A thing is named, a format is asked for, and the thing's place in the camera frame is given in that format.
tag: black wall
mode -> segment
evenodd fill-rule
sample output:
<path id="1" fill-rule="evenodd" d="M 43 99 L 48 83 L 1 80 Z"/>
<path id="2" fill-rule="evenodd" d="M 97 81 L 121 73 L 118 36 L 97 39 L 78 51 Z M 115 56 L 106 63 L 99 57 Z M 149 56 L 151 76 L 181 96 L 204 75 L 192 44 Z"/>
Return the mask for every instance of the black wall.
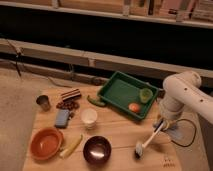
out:
<path id="1" fill-rule="evenodd" d="M 6 38 L 213 69 L 213 29 L 0 6 Z"/>

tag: floor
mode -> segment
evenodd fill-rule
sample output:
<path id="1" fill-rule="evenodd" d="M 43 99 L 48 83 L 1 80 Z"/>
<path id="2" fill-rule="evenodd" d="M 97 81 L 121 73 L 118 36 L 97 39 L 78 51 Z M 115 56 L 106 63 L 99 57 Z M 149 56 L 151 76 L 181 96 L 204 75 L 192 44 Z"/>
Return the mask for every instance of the floor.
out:
<path id="1" fill-rule="evenodd" d="M 54 79 L 60 84 L 87 86 L 86 84 Z M 0 68 L 0 171 L 21 171 L 37 105 L 35 99 L 41 91 L 54 86 L 44 77 Z M 198 116 L 186 109 L 184 118 L 190 118 L 198 127 L 195 142 L 189 148 L 176 145 L 183 171 L 209 171 Z M 186 128 L 187 137 L 191 129 Z"/>

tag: white cup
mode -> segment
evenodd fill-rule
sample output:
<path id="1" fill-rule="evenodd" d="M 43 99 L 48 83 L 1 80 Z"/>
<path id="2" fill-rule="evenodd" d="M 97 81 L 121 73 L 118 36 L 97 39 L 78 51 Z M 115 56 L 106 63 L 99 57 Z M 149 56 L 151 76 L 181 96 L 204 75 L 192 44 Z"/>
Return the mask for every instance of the white cup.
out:
<path id="1" fill-rule="evenodd" d="M 81 120 L 87 129 L 92 129 L 95 126 L 97 118 L 98 114 L 92 108 L 84 109 L 81 112 Z"/>

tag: green cucumber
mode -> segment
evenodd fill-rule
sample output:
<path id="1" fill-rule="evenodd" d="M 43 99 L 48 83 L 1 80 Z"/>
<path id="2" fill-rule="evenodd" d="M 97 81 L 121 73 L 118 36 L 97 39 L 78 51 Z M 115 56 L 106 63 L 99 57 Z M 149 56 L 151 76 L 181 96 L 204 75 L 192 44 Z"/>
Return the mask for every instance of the green cucumber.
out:
<path id="1" fill-rule="evenodd" d="M 106 106 L 106 103 L 103 102 L 103 101 L 100 101 L 100 100 L 95 100 L 95 99 L 92 99 L 89 95 L 87 96 L 87 100 L 95 105 L 95 106 L 99 106 L 99 107 L 105 107 Z"/>
<path id="2" fill-rule="evenodd" d="M 140 90 L 140 100 L 141 103 L 146 104 L 153 97 L 153 92 L 149 88 L 143 88 Z"/>

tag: brown bowl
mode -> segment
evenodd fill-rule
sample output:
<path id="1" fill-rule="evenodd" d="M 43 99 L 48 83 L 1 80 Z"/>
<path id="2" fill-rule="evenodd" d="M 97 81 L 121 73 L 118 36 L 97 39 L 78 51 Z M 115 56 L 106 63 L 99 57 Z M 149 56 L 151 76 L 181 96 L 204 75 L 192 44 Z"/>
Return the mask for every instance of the brown bowl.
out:
<path id="1" fill-rule="evenodd" d="M 44 128 L 37 132 L 30 145 L 32 157 L 47 160 L 54 156 L 63 141 L 63 134 L 56 128 Z"/>
<path id="2" fill-rule="evenodd" d="M 84 145 L 83 154 L 86 161 L 90 164 L 104 164 L 110 157 L 111 145 L 106 138 L 94 136 Z"/>

